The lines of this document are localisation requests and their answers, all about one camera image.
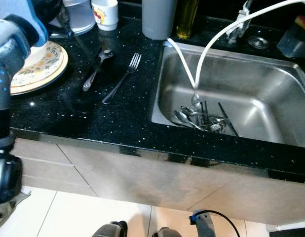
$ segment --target white tile floor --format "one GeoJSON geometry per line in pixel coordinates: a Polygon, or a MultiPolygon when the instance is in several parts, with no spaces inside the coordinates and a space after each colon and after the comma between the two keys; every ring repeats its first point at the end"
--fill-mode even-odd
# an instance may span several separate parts
{"type": "MultiPolygon", "coordinates": [[[[175,229],[183,237],[197,237],[196,227],[189,225],[190,212],[32,187],[23,191],[32,195],[0,228],[0,237],[91,237],[113,220],[127,222],[128,237],[151,237],[161,227],[175,229]]],[[[236,236],[224,218],[211,217],[216,237],[236,236]]],[[[264,224],[232,221],[241,237],[269,236],[264,224]]]]}

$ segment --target white mug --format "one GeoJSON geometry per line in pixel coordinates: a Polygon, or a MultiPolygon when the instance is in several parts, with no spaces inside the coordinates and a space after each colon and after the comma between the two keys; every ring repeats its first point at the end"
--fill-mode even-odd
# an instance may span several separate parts
{"type": "Polygon", "coordinates": [[[91,0],[95,21],[99,29],[112,31],[117,28],[117,0],[91,0]]]}

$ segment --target black cable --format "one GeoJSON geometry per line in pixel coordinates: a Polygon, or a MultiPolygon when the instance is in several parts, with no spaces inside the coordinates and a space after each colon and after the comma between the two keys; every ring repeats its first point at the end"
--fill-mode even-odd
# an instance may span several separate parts
{"type": "Polygon", "coordinates": [[[193,216],[197,216],[197,215],[200,215],[200,214],[203,214],[203,213],[215,213],[215,214],[217,214],[217,215],[220,215],[220,216],[224,217],[224,218],[231,224],[231,226],[234,228],[234,230],[236,231],[237,236],[240,237],[240,234],[239,234],[239,232],[238,232],[236,226],[234,225],[234,223],[233,223],[227,216],[221,214],[221,213],[218,212],[218,211],[213,211],[213,210],[199,211],[199,212],[193,214],[193,216]]]}

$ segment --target gray cup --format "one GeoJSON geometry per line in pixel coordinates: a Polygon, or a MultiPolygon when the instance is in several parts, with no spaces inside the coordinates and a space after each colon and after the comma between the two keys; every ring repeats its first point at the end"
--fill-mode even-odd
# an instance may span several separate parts
{"type": "Polygon", "coordinates": [[[178,0],[142,0],[142,31],[154,40],[171,36],[178,0]]]}

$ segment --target faucet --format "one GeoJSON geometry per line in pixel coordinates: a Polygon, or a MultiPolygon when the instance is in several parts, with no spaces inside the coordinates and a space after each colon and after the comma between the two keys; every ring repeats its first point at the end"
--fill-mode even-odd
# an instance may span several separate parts
{"type": "MultiPolygon", "coordinates": [[[[243,9],[239,11],[239,15],[237,16],[237,20],[248,16],[250,11],[249,8],[252,4],[253,0],[247,0],[245,4],[243,5],[243,9]]],[[[229,43],[236,43],[238,38],[241,38],[245,31],[248,29],[249,24],[251,20],[245,21],[244,23],[239,24],[238,26],[234,27],[233,29],[230,29],[226,32],[226,35],[228,36],[229,43]]]]}

